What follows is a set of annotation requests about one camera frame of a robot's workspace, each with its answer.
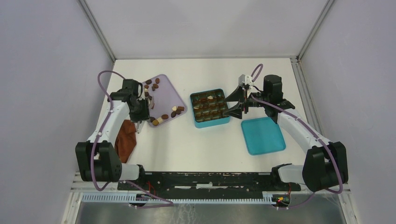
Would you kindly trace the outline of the metal kitchen tongs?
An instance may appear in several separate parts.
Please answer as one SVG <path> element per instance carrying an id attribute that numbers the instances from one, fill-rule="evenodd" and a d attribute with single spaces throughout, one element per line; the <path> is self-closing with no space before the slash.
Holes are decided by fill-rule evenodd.
<path id="1" fill-rule="evenodd" d="M 136 122 L 136 132 L 139 134 L 142 132 L 143 127 L 150 122 L 150 110 L 155 105 L 154 98 L 149 94 L 144 94 L 144 100 L 142 100 L 142 112 L 139 116 L 139 121 Z"/>

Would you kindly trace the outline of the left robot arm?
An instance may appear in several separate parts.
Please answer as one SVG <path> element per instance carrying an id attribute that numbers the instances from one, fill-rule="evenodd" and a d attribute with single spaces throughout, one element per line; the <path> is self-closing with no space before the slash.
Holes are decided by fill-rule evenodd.
<path id="1" fill-rule="evenodd" d="M 85 142 L 76 145 L 75 152 L 81 179 L 85 182 L 118 182 L 129 180 L 135 190 L 147 184 L 142 166 L 121 162 L 115 150 L 117 135 L 123 122 L 141 124 L 149 115 L 149 100 L 144 96 L 142 83 L 125 79 L 122 88 L 112 92 L 107 103 L 106 115 L 97 129 Z"/>

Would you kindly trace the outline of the teal chocolate box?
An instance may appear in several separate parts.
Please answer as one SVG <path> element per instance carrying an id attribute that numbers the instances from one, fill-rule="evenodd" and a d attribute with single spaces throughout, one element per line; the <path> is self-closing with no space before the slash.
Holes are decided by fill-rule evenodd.
<path id="1" fill-rule="evenodd" d="M 196 128 L 206 128 L 227 124 L 230 116 L 223 114 L 228 109 L 225 94 L 222 89 L 195 92 L 190 95 L 194 125 Z"/>

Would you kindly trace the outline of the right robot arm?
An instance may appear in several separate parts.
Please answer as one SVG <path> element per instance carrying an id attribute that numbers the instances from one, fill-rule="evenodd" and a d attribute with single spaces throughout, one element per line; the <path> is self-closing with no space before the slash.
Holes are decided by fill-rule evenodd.
<path id="1" fill-rule="evenodd" d="M 303 165 L 282 164 L 273 167 L 270 185 L 275 190 L 284 189 L 289 182 L 305 185 L 310 191 L 327 190 L 340 194 L 348 181 L 346 148 L 333 142 L 307 124 L 295 106 L 283 97 L 282 78 L 266 75 L 263 90 L 255 89 L 255 78 L 239 77 L 238 87 L 226 97 L 226 102 L 236 102 L 225 114 L 238 119 L 250 107 L 264 108 L 267 117 L 285 130 L 304 150 Z"/>

